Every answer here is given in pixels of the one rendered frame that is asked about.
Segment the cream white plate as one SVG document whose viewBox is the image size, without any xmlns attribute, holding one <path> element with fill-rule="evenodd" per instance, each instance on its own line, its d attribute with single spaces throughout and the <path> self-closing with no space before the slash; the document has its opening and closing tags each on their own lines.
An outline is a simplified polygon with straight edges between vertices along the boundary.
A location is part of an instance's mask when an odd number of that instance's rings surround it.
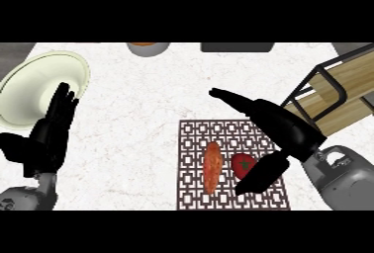
<svg viewBox="0 0 374 253">
<path fill-rule="evenodd" d="M 29 129 L 45 115 L 60 83 L 81 98 L 88 64 L 72 51 L 50 51 L 25 60 L 0 81 L 0 127 Z"/>
</svg>

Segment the wooden tiered shelf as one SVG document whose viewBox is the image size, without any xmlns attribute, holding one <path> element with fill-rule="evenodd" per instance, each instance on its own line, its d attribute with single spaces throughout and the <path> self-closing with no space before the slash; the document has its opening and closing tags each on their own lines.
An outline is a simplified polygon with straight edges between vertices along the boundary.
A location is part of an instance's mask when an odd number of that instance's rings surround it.
<svg viewBox="0 0 374 253">
<path fill-rule="evenodd" d="M 280 106 L 325 136 L 374 115 L 374 42 L 317 64 Z"/>
</svg>

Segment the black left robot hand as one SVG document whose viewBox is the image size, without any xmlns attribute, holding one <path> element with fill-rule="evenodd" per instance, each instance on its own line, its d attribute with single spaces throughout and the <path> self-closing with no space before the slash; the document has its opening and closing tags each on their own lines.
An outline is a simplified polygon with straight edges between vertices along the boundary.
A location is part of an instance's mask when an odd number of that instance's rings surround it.
<svg viewBox="0 0 374 253">
<path fill-rule="evenodd" d="M 78 104 L 67 88 L 66 83 L 59 85 L 47 114 L 36 120 L 27 137 L 8 132 L 0 133 L 0 150 L 10 162 L 23 165 L 25 178 L 41 173 L 56 173 L 63 164 L 67 131 Z"/>
</svg>

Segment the dark grey flat block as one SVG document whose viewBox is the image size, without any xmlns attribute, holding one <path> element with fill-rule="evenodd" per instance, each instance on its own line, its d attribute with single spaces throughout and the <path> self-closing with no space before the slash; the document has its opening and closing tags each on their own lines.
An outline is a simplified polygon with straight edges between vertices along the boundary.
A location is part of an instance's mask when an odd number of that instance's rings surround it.
<svg viewBox="0 0 374 253">
<path fill-rule="evenodd" d="M 271 42 L 203 42 L 199 46 L 202 52 L 268 52 Z"/>
</svg>

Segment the grey bowl with orange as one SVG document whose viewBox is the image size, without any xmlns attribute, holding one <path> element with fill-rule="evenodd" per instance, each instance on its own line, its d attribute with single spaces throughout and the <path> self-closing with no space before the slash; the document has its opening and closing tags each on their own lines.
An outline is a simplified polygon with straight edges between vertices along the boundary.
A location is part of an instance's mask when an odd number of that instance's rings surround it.
<svg viewBox="0 0 374 253">
<path fill-rule="evenodd" d="M 140 57 L 156 56 L 168 49 L 168 46 L 169 44 L 166 42 L 127 43 L 131 53 Z"/>
</svg>

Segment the brown lattice placemat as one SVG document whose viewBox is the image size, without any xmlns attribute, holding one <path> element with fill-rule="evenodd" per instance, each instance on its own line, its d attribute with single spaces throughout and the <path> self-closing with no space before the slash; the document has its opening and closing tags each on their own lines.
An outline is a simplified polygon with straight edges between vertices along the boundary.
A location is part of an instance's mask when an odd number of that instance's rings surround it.
<svg viewBox="0 0 374 253">
<path fill-rule="evenodd" d="M 214 193 L 202 186 L 202 158 L 206 144 L 214 141 L 223 159 Z M 276 150 L 274 143 L 248 120 L 184 120 L 178 128 L 178 211 L 288 211 L 291 209 L 283 179 L 263 194 L 234 195 L 239 182 L 230 169 L 230 157 L 248 154 L 258 160 Z"/>
</svg>

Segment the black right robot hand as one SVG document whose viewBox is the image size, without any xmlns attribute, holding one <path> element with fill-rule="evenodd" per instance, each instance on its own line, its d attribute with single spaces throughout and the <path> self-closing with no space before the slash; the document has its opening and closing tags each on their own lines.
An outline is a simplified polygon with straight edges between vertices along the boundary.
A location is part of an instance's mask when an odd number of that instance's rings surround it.
<svg viewBox="0 0 374 253">
<path fill-rule="evenodd" d="M 212 88 L 208 95 L 220 99 L 254 123 L 280 150 L 264 155 L 234 186 L 234 195 L 261 194 L 289 168 L 288 157 L 305 162 L 326 140 L 322 133 L 288 110 L 271 102 L 249 100 Z"/>
</svg>

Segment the orange sweet potato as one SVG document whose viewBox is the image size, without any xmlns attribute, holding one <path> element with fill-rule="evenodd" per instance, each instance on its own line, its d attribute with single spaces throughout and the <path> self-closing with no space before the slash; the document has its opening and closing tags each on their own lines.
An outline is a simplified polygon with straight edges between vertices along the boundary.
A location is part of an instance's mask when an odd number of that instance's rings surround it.
<svg viewBox="0 0 374 253">
<path fill-rule="evenodd" d="M 203 151 L 202 184 L 208 194 L 214 192 L 223 166 L 218 144 L 212 141 Z"/>
</svg>

